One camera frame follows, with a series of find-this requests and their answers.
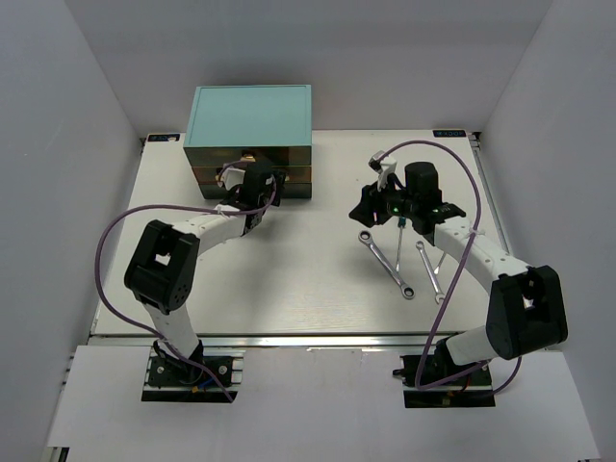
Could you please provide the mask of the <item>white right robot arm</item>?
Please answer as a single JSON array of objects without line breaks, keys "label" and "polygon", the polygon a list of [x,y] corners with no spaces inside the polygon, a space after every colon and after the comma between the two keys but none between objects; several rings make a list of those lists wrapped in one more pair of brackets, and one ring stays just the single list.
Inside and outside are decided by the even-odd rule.
[{"label": "white right robot arm", "polygon": [[567,340],[560,278],[553,268],[531,267],[480,234],[461,208],[443,200],[432,163],[407,165],[403,181],[393,162],[370,166],[378,178],[363,188],[350,218],[367,227],[409,219],[416,233],[463,264],[489,296],[484,325],[440,344],[444,353],[434,360],[434,370],[442,381],[459,382],[472,363],[511,360]]}]

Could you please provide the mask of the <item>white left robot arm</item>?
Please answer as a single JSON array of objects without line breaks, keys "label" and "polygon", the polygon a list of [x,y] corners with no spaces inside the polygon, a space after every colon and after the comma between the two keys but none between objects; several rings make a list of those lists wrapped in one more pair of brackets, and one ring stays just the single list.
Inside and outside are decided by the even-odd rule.
[{"label": "white left robot arm", "polygon": [[149,314],[173,356],[170,372],[192,384],[203,373],[202,346],[193,330],[187,300],[198,258],[217,245],[248,234],[270,206],[280,204],[286,173],[267,161],[224,167],[219,183],[226,190],[216,207],[184,221],[157,219],[144,228],[124,275],[124,285]]}]

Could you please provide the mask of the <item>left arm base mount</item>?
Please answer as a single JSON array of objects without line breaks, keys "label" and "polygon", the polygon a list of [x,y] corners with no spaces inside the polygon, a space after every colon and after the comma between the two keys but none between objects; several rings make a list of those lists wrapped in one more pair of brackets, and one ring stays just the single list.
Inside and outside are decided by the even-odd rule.
[{"label": "left arm base mount", "polygon": [[213,373],[231,399],[208,373],[177,358],[162,357],[156,348],[152,347],[146,365],[141,400],[230,404],[236,398],[243,380],[244,356],[241,353],[206,350],[202,363]]}]

